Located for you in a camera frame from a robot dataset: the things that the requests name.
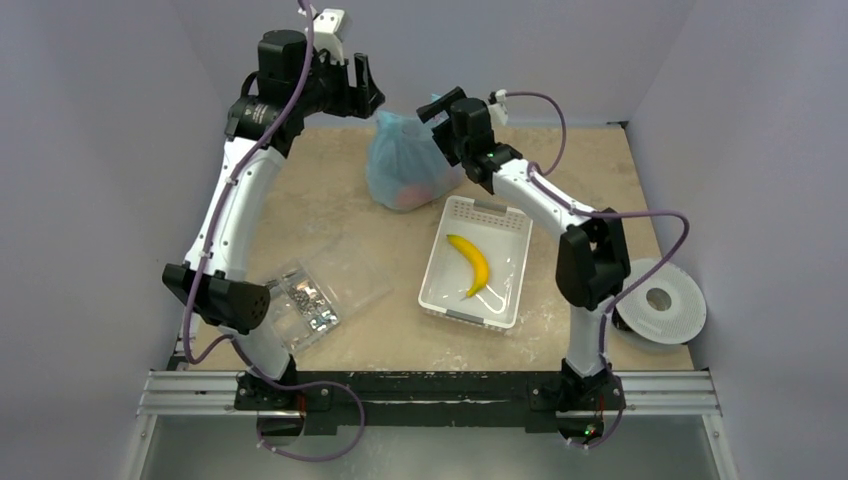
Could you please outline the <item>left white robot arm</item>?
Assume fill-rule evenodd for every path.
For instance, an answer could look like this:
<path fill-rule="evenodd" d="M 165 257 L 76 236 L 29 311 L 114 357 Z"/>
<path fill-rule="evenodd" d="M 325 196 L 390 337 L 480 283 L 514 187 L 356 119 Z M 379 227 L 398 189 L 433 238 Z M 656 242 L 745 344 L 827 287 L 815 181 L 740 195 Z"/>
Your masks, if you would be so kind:
<path fill-rule="evenodd" d="M 191 321 L 198 317 L 232 342 L 250 374 L 263 378 L 260 397 L 284 409 L 298 395 L 298 382 L 286 374 L 293 357 L 266 317 L 268 288 L 246 279 L 262 206 L 307 117 L 367 119 L 385 96 L 367 56 L 347 59 L 342 34 L 327 28 L 268 31 L 257 54 L 257 70 L 227 113 L 221 170 L 202 226 L 184 259 L 164 267 L 162 281 L 184 306 L 186 360 L 197 364 L 210 353 L 191 351 Z"/>

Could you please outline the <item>light blue plastic bag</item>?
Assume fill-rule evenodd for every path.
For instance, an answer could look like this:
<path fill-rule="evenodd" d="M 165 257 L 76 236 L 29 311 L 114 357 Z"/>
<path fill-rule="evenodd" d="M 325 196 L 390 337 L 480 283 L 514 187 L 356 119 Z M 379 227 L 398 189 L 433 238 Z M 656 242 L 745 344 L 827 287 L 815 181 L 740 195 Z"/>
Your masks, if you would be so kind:
<path fill-rule="evenodd" d="M 371 198 L 385 208 L 409 212 L 458 188 L 465 180 L 432 137 L 443 115 L 427 122 L 415 115 L 381 110 L 367 150 L 365 180 Z"/>

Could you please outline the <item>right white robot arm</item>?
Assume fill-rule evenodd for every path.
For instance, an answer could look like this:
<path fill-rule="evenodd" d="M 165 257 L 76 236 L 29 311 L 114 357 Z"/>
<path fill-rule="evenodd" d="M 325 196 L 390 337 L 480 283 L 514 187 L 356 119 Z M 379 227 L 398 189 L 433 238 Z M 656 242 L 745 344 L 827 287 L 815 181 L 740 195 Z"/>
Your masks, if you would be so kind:
<path fill-rule="evenodd" d="M 601 391 L 609 367 L 603 332 L 605 308 L 623 291 L 631 273 L 620 215 L 594 209 L 558 189 L 539 165 L 497 140 L 494 126 L 508 118 L 511 92 L 470 97 L 455 87 L 420 106 L 418 119 L 430 126 L 446 161 L 489 194 L 501 197 L 544 227 L 557 242 L 556 286 L 570 306 L 570 340 L 561 381 L 564 399 L 584 407 Z"/>

